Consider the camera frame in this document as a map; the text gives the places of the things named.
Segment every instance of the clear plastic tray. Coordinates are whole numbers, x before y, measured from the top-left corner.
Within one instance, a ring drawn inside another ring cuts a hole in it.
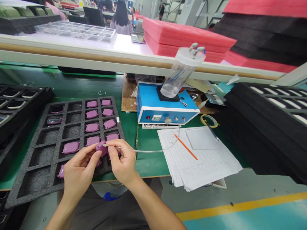
[[[114,43],[116,29],[85,25],[81,23],[57,21],[35,26],[37,33],[73,37],[97,42]]]

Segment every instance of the black base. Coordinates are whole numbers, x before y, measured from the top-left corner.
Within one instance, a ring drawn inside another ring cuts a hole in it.
[[[179,98],[178,95],[176,95],[176,96],[173,97],[173,98],[164,96],[164,95],[160,92],[161,88],[162,88],[162,86],[157,86],[157,93],[158,93],[158,96],[159,96],[159,100],[160,100],[160,101],[171,101],[171,102],[178,102],[178,101],[180,101],[180,98]]]

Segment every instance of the pink shirt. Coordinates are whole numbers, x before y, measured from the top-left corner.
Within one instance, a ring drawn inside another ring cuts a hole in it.
[[[64,14],[63,12],[61,12],[58,8],[56,8],[55,6],[51,5],[51,4],[48,3],[48,2],[46,2],[46,6],[49,7],[49,8],[52,10],[52,12],[53,12],[54,14],[60,15],[60,16],[61,16],[61,19],[62,19],[63,21],[66,20],[65,14]]]

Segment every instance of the blue floor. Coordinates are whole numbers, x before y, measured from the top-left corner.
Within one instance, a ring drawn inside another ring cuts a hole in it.
[[[307,230],[307,200],[184,222],[188,230]]]

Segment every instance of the pen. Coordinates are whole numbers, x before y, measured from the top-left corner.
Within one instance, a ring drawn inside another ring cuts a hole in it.
[[[198,160],[197,157],[188,149],[188,147],[186,147],[186,145],[185,145],[179,138],[178,138],[178,141],[180,141],[180,143],[186,148],[186,150],[188,150],[189,153],[191,153],[191,155],[192,155],[196,160]]]
[[[219,139],[219,138],[215,135],[215,133],[213,132],[211,126],[208,124],[207,120],[204,119],[204,121],[205,121],[205,123],[207,124],[207,126],[208,126],[208,128],[210,129],[210,132],[213,134],[213,136],[217,139],[217,141],[220,141],[220,139]]]

